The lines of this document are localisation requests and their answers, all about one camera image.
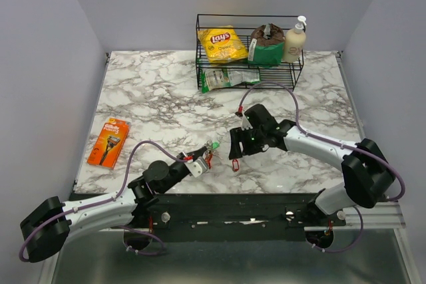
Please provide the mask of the lone key with red tag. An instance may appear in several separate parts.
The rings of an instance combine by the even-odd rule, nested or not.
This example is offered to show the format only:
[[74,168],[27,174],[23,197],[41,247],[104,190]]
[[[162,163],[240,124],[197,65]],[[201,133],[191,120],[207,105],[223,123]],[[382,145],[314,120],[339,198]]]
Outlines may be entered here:
[[233,172],[238,172],[239,169],[240,169],[239,161],[237,159],[233,159],[232,160],[232,171]]

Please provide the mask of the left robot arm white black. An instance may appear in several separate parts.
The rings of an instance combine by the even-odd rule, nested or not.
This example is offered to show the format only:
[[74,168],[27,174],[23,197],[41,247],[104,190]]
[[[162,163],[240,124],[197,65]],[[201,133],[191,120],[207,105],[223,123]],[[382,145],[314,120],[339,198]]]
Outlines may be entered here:
[[180,153],[172,164],[152,162],[142,176],[124,181],[119,190],[87,198],[62,202],[57,196],[39,204],[20,223],[24,242],[19,259],[24,263],[44,261],[59,252],[65,242],[108,227],[141,227],[147,221],[147,209],[185,177],[198,177],[208,171],[204,159],[208,147]]

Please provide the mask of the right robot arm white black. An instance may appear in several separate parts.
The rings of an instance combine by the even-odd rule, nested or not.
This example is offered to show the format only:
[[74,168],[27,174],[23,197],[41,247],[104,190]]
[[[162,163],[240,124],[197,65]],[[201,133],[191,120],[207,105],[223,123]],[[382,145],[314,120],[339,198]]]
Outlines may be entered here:
[[230,130],[230,160],[278,148],[305,154],[342,173],[342,183],[319,191],[307,207],[306,217],[314,225],[323,224],[344,208],[373,208],[395,181],[395,174],[372,140],[348,142],[315,135],[292,120],[277,122],[262,104],[237,114],[242,123]]

